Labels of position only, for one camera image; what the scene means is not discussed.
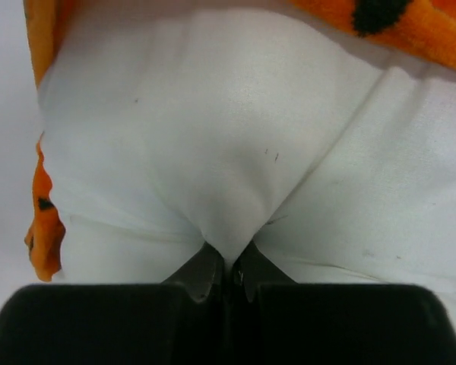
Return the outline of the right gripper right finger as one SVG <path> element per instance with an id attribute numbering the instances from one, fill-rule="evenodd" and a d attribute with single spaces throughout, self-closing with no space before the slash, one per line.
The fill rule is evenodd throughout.
<path id="1" fill-rule="evenodd" d="M 456 333 L 430 291 L 298 284 L 254 244 L 233 266 L 238 364 L 456 364 Z"/>

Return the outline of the white pillow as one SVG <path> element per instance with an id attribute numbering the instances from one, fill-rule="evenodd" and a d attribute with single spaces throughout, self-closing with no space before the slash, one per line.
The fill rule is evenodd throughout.
<path id="1" fill-rule="evenodd" d="M 456 316 L 456 72 L 277 3 L 97 1 L 39 89 L 71 283 L 250 242 L 300 282 L 405 283 Z"/>

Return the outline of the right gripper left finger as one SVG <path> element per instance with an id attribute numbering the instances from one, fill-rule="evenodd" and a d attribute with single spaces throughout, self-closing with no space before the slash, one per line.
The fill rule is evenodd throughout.
<path id="1" fill-rule="evenodd" d="M 23 287 L 0 312 L 0 364 L 213 364 L 222 278 L 204 245 L 160 284 Z"/>

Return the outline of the orange patterned pillowcase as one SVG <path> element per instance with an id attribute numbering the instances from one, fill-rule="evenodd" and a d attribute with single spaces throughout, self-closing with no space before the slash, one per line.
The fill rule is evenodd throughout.
<path id="1" fill-rule="evenodd" d="M 288 1 L 289 7 L 314 16 L 355 37 L 399 49 L 456 70 L 456 1 Z M 52 67 L 84 1 L 25 1 L 27 39 L 35 83 Z M 50 282 L 60 268 L 65 228 L 49 193 L 52 180 L 36 146 L 32 180 L 33 220 L 24 242 L 36 276 Z"/>

